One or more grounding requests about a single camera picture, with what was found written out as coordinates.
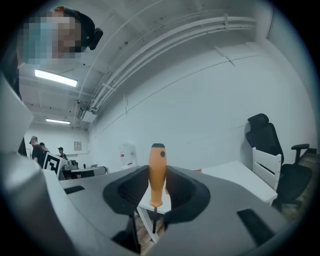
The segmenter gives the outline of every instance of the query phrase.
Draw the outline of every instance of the air conditioning unit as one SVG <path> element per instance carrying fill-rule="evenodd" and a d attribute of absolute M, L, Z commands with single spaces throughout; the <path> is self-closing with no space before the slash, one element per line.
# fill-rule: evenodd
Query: air conditioning unit
<path fill-rule="evenodd" d="M 79 109 L 77 118 L 84 122 L 92 123 L 96 119 L 97 115 L 93 114 L 92 112 L 88 111 L 86 106 L 82 106 Z"/>

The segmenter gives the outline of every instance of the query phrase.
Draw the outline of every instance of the orange screwdriver handle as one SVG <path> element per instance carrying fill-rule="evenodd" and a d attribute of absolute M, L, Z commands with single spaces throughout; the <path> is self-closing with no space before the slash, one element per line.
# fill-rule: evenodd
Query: orange screwdriver handle
<path fill-rule="evenodd" d="M 163 205 L 162 193 L 166 179 L 166 170 L 167 156 L 165 146 L 160 143 L 155 143 L 151 147 L 149 158 L 150 205 L 153 207 Z"/>

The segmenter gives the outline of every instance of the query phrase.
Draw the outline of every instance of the floor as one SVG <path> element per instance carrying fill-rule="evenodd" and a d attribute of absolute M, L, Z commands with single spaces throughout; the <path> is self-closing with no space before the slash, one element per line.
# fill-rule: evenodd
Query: floor
<path fill-rule="evenodd" d="M 309 202 L 311 201 L 311 198 L 313 196 L 313 191 L 317 187 L 318 183 L 320 173 L 320 155 L 308 153 L 300 160 L 299 164 L 312 169 L 312 178 L 302 195 L 298 198 L 298 200 L 302 201 L 300 209 L 297 209 L 294 205 L 289 204 L 285 204 L 282 206 L 282 214 L 290 223 L 299 220 L 299 218 L 303 216 L 303 214 L 306 212 L 306 209 L 308 208 Z M 161 235 L 165 232 L 165 227 L 161 217 L 162 215 L 158 214 L 158 218 L 160 219 L 156 224 L 156 232 L 159 237 L 161 237 Z M 141 254 L 145 255 L 155 243 L 151 240 L 138 214 L 135 215 L 135 223 L 138 241 L 141 245 Z"/>

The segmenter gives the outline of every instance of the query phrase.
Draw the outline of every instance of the chair headrest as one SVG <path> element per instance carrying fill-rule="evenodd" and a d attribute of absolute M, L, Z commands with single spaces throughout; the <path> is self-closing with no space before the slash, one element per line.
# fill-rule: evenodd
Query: chair headrest
<path fill-rule="evenodd" d="M 248 122 L 250 123 L 250 131 L 253 132 L 265 127 L 269 123 L 269 118 L 260 113 L 248 118 Z"/>

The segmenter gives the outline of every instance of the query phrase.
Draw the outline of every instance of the chair seat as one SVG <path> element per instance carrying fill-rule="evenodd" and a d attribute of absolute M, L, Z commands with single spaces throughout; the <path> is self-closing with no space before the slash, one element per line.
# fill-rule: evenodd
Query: chair seat
<path fill-rule="evenodd" d="M 283 175 L 277 187 L 278 200 L 289 203 L 299 197 L 307 187 L 312 170 L 297 164 L 284 164 L 280 173 Z"/>

